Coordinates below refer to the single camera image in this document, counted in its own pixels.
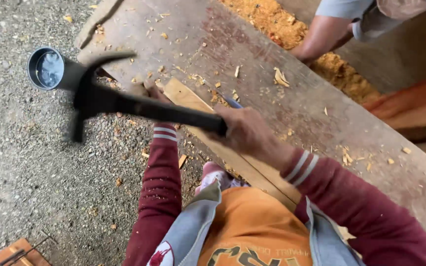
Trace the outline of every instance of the sawdust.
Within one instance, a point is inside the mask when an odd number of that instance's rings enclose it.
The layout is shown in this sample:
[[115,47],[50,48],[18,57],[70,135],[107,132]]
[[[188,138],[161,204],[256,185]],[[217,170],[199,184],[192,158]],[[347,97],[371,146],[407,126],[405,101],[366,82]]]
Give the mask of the sawdust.
[[[275,0],[220,0],[256,29],[286,50],[299,45],[308,26],[283,10]],[[355,102],[376,100],[380,93],[339,55],[329,52],[311,65],[311,69]]]

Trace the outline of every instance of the concrete floor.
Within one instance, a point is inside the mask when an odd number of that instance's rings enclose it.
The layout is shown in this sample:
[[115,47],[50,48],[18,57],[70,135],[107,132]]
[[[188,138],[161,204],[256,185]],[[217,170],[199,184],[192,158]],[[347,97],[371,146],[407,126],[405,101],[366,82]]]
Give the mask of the concrete floor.
[[[37,242],[45,230],[59,244],[39,251],[57,266],[121,264],[137,219],[146,165],[141,149],[151,140],[145,120],[101,116],[90,121],[86,145],[73,145],[66,141],[68,97],[39,91],[27,78],[26,61],[37,47],[76,58],[72,42],[93,4],[0,0],[0,249],[24,237]],[[198,161],[184,166],[184,201],[200,171]]]

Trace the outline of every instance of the maroon sleeve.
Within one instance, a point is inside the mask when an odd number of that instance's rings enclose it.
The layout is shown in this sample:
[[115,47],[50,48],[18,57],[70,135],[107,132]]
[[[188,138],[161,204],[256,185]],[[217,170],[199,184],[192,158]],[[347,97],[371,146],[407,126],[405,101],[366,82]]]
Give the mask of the maroon sleeve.
[[154,138],[142,179],[138,219],[133,226],[123,266],[146,265],[182,210],[175,128],[154,125]]
[[356,236],[348,243],[366,265],[426,266],[426,232],[417,219],[337,161],[297,149],[281,176],[338,225],[348,227]]

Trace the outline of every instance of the workbench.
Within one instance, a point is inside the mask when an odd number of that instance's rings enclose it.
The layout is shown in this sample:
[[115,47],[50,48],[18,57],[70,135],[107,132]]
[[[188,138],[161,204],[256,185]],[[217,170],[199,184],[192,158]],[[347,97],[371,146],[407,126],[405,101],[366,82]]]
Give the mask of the workbench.
[[[103,11],[103,4],[95,13]],[[222,93],[232,96],[235,90],[241,105],[259,110],[285,142],[338,161],[346,148],[355,159],[349,170],[408,208],[426,229],[426,154],[219,1],[124,0],[102,22],[103,34],[93,35],[80,51],[80,62],[109,50],[134,50],[139,56],[133,62],[104,70],[123,86],[150,73],[162,83],[175,77],[206,103],[208,87],[190,77],[220,82]],[[274,84],[275,67],[289,88]],[[402,152],[403,147],[411,153]]]

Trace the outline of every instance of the person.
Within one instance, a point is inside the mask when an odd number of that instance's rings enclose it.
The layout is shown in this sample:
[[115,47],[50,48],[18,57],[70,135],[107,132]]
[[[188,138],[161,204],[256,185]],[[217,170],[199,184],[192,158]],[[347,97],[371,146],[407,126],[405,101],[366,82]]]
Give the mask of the person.
[[426,0],[321,0],[310,29],[290,52],[306,65],[352,37],[367,42],[426,11]]
[[[169,102],[155,86],[149,94]],[[177,133],[155,123],[123,266],[426,266],[426,232],[407,209],[335,160],[280,142],[257,111],[215,109],[228,131],[212,138],[280,171],[302,193],[295,212],[212,162],[182,210]],[[362,260],[329,219],[356,236]]]

